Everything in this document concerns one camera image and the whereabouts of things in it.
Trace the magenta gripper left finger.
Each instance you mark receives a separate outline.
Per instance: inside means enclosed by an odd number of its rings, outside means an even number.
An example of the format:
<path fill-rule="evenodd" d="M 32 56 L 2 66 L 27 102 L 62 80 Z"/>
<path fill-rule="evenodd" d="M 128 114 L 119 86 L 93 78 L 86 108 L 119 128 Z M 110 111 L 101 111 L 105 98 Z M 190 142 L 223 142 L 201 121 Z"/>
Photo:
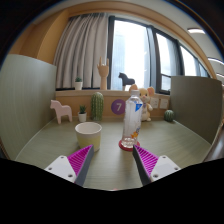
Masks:
<path fill-rule="evenodd" d="M 85 182 L 93 155 L 94 146 L 89 145 L 68 157 L 60 155 L 45 170 L 78 186 L 82 186 Z"/>

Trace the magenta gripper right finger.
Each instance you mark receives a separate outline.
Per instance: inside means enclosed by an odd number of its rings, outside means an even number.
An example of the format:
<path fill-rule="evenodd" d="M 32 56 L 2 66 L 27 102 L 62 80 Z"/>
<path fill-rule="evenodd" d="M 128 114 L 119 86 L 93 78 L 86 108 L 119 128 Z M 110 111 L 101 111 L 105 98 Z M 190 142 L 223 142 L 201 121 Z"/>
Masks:
<path fill-rule="evenodd" d="M 133 146 L 133 157 L 143 186 L 180 170 L 166 155 L 157 156 L 137 145 Z"/>

